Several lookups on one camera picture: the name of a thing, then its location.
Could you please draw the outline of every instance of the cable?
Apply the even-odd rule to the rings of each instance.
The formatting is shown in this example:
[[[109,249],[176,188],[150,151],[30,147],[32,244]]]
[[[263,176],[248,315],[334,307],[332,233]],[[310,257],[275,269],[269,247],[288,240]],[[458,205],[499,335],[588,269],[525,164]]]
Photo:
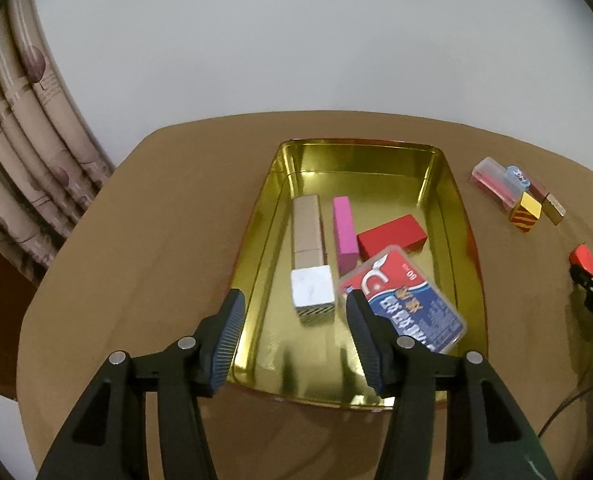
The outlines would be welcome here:
[[[582,397],[585,397],[588,393],[593,391],[593,384],[583,390],[582,392],[577,393],[575,396],[570,397],[568,400],[564,400],[561,404],[554,410],[554,413],[550,415],[550,418],[547,419],[547,422],[541,428],[541,431],[538,432],[538,438],[542,438],[543,434],[547,429],[550,427],[550,424],[554,422],[554,419],[558,417],[563,410],[565,410],[569,405],[574,403],[575,400],[579,400]]]

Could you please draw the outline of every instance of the beige curtain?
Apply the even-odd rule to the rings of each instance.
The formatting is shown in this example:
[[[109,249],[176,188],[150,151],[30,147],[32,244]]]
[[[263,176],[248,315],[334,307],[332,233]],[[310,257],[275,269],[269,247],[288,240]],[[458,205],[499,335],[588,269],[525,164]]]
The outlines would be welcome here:
[[[10,0],[0,10],[1,254],[38,282],[111,174],[57,77],[33,0]]]

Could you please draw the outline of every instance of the golden tray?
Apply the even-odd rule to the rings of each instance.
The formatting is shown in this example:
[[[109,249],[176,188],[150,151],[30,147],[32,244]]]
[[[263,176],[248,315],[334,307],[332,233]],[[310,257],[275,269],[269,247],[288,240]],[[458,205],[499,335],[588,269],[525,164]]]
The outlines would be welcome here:
[[[276,152],[234,269],[232,287],[245,294],[247,316],[230,381],[308,404],[372,409],[393,404],[365,382],[343,297],[337,297],[334,312],[311,320],[299,317],[292,304],[291,201],[304,194],[321,198],[335,284],[331,199],[349,197],[358,233],[412,213],[428,234],[414,261],[468,324],[453,352],[487,355],[476,245],[443,153],[404,142],[290,140]],[[437,394],[437,400],[444,398]]]

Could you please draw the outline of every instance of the red block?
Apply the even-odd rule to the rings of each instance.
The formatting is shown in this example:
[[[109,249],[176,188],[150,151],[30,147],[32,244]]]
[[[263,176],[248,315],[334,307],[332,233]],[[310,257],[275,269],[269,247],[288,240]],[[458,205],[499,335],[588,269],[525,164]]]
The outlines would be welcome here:
[[[593,274],[593,256],[587,245],[579,245],[574,252],[569,255],[569,262],[583,267],[587,272]]]
[[[427,234],[414,216],[406,215],[358,235],[358,250],[363,261],[385,249],[398,245],[404,251],[418,251],[425,245]]]

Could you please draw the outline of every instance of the table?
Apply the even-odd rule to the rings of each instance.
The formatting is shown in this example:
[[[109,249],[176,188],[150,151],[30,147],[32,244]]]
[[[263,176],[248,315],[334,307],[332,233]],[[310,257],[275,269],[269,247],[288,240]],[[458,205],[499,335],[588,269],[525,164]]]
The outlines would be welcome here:
[[[489,360],[538,430],[579,383],[593,381],[593,316],[567,274],[579,243],[593,250],[593,172],[484,130],[367,112],[276,112],[179,124],[144,139],[60,251],[20,334],[17,390],[37,466],[97,368],[116,349],[163,349],[215,312],[279,143],[304,137],[404,140],[437,146],[457,181],[479,251]],[[534,173],[567,208],[524,235],[468,182],[485,156]],[[148,415],[156,407],[148,398]],[[388,413],[278,402],[227,384],[202,400],[221,480],[373,478]],[[545,435],[564,478],[579,457],[592,404],[577,402]],[[432,478],[441,478],[438,412]],[[161,478],[156,421],[151,478]]]

